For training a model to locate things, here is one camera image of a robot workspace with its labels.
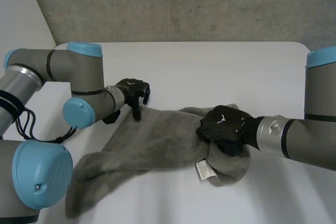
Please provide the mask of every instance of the robotic arm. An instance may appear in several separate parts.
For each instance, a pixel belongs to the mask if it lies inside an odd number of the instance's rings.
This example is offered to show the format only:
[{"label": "robotic arm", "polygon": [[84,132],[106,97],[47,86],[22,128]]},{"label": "robotic arm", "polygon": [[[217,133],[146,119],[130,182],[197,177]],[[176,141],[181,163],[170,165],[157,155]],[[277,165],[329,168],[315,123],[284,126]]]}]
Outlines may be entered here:
[{"label": "robotic arm", "polygon": [[307,56],[305,117],[252,118],[226,106],[215,107],[197,135],[235,156],[245,144],[260,151],[336,171],[336,47]]},{"label": "robotic arm", "polygon": [[247,120],[242,141],[270,154],[336,171],[336,47],[307,56],[304,120]]},{"label": "robotic arm", "polygon": [[[17,49],[5,58],[0,79],[0,137],[17,120],[25,104],[47,81],[70,82],[71,98],[63,115],[75,129],[103,120],[114,123],[124,104],[141,119],[139,97],[146,104],[150,87],[124,79],[104,87],[102,49],[98,44],[70,42],[67,50]],[[34,140],[0,141],[0,223],[24,224],[38,219],[42,208],[57,203],[72,176],[72,158],[59,144]]]}]

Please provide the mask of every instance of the concrete wall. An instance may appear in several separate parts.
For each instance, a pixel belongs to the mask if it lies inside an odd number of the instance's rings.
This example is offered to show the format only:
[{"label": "concrete wall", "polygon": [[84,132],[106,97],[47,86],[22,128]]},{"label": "concrete wall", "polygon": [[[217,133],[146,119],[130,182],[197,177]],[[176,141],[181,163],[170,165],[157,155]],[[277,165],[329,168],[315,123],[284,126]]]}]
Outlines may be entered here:
[{"label": "concrete wall", "polygon": [[335,45],[335,0],[38,0],[57,44],[296,41]]}]

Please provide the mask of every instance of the tabletop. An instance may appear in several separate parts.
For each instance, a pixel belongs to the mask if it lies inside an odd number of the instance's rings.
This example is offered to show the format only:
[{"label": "tabletop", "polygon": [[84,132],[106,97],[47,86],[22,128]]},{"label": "tabletop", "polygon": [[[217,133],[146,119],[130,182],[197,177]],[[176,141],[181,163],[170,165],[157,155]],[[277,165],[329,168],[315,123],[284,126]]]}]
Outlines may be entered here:
[{"label": "tabletop", "polygon": [[[309,50],[296,42],[118,42],[100,43],[105,86],[123,78],[151,85],[148,107],[178,110],[236,103],[252,116],[281,114],[303,118],[304,75]],[[35,111],[36,137],[49,140],[69,126],[62,106],[68,83],[46,83],[27,107]],[[74,164],[100,151],[129,111],[116,124],[78,131],[66,142]],[[5,139],[21,137],[13,126]],[[133,178],[75,220],[65,217],[65,200],[43,209],[38,224],[202,224],[335,223],[334,172],[254,148],[246,176],[214,187],[200,181],[195,166],[151,172]]]}]

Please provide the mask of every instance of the fabric tag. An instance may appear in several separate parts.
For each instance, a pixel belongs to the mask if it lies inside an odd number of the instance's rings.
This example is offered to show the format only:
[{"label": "fabric tag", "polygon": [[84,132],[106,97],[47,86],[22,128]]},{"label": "fabric tag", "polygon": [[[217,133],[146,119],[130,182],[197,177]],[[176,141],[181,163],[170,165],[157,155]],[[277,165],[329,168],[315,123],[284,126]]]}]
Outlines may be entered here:
[{"label": "fabric tag", "polygon": [[201,180],[205,180],[206,178],[216,176],[217,174],[215,171],[211,168],[211,166],[208,164],[206,160],[202,160],[198,163],[196,163],[196,168],[198,171],[198,174],[201,177]]}]

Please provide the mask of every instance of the towel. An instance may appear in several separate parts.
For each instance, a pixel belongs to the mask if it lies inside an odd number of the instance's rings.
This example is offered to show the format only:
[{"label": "towel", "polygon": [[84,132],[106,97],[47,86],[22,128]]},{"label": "towel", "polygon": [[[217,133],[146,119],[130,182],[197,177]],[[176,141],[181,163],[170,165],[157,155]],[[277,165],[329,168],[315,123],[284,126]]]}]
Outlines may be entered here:
[{"label": "towel", "polygon": [[103,150],[83,156],[76,165],[66,195],[67,218],[78,217],[120,184],[151,170],[176,169],[206,159],[218,176],[209,178],[213,185],[241,180],[250,162],[248,146],[231,157],[195,133],[211,109],[160,111],[141,107],[141,121],[128,113]]}]

